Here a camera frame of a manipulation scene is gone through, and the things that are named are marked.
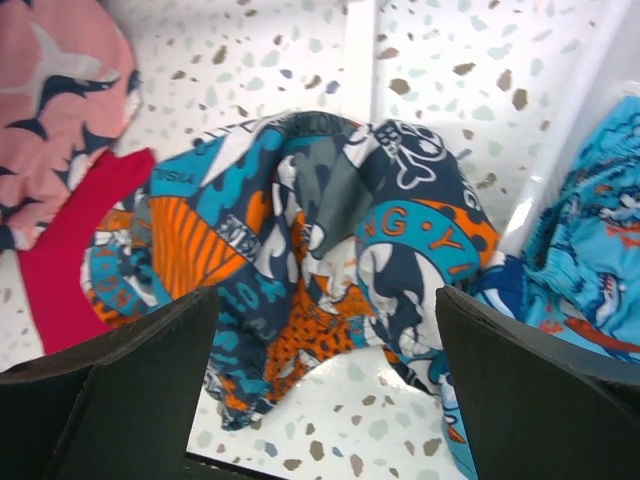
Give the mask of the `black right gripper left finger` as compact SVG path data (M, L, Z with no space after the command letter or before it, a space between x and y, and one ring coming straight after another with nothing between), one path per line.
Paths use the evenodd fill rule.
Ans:
M2 372L2 478L180 478L217 313L201 287Z

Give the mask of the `navy orange pirate shorts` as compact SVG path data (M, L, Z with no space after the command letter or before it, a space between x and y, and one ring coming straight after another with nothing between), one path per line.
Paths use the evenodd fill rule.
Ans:
M434 131L296 112L210 132L157 164L97 226L80 282L111 326L215 289L204 388L227 431L262 419L323 362L381 348L440 399L444 439L472 479L436 293L476 276L498 240Z

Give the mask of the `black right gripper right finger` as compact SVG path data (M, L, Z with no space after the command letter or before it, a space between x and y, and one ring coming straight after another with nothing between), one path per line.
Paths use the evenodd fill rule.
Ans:
M638 478L638 365L454 287L438 289L436 317L479 478Z

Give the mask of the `light blue shark shorts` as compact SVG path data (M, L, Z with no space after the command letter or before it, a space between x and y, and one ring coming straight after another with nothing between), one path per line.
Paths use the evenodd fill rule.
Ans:
M586 350L639 361L639 100L627 96L576 154L517 256L472 289L500 313Z

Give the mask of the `red folded cloth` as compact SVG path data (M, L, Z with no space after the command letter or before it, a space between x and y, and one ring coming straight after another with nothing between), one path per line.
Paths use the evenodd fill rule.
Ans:
M105 152L35 246L18 253L32 318L46 355L112 329L99 319L81 288L84 252L107 212L147 179L154 164L149 149L124 157Z

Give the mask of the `pink shark shorts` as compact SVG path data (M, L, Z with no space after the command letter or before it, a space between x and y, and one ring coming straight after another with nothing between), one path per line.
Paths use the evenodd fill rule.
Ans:
M34 246L140 105L132 48L99 2L2 2L2 249Z

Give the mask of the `white clothes rack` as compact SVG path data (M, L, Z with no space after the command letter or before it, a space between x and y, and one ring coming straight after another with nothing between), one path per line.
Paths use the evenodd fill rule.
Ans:
M342 112L364 122L375 118L378 1L347 1Z

